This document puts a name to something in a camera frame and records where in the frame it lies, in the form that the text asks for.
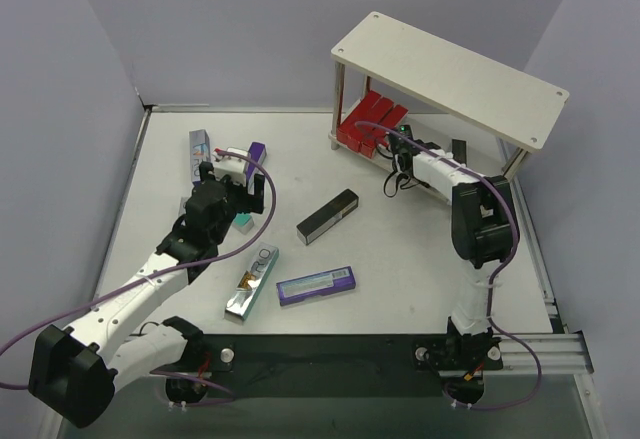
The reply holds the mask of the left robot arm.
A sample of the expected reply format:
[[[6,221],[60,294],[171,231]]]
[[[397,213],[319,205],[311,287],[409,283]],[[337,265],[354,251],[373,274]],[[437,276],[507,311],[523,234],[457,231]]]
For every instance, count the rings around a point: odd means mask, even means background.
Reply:
[[[264,168],[245,182],[249,158],[224,151],[199,166],[201,180],[185,212],[146,263],[121,288],[95,300],[65,328],[48,323],[34,345],[27,389],[78,428],[93,423],[129,383],[166,365],[190,370],[203,357],[203,333],[171,317],[151,332],[134,330],[167,299],[193,283],[213,262],[239,213],[264,213]]]

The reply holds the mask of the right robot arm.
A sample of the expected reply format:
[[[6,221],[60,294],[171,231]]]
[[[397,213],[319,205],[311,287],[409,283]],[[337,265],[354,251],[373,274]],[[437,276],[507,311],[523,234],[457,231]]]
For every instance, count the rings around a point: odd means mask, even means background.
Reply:
[[[401,125],[389,135],[394,170],[441,194],[451,206],[451,240],[465,263],[443,343],[446,360],[464,367],[499,358],[491,328],[492,293],[501,268],[513,259],[519,229],[507,179],[489,177],[454,154],[413,138]]]

